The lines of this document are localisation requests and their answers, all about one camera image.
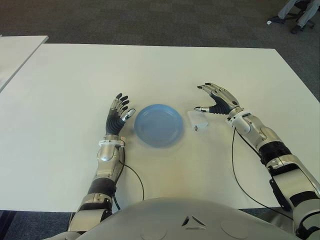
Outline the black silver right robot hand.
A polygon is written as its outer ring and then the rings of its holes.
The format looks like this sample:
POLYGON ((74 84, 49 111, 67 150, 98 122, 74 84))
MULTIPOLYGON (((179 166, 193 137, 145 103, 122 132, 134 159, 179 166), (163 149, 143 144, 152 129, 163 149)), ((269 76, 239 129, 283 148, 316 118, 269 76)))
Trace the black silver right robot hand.
POLYGON ((197 106, 195 111, 219 115, 236 115, 244 109, 240 107, 238 100, 225 88, 214 83, 207 82, 197 86, 198 89, 206 92, 215 102, 213 106, 197 106))

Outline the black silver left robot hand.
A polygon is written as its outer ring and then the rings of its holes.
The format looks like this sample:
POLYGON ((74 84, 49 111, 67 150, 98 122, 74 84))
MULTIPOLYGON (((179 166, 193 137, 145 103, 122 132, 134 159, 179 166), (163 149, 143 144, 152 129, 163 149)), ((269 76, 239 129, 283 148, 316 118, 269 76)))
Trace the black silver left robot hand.
POLYGON ((105 123, 106 135, 118 136, 128 119, 135 114, 134 108, 128 108, 129 102, 129 97, 122 93, 114 98, 105 123))

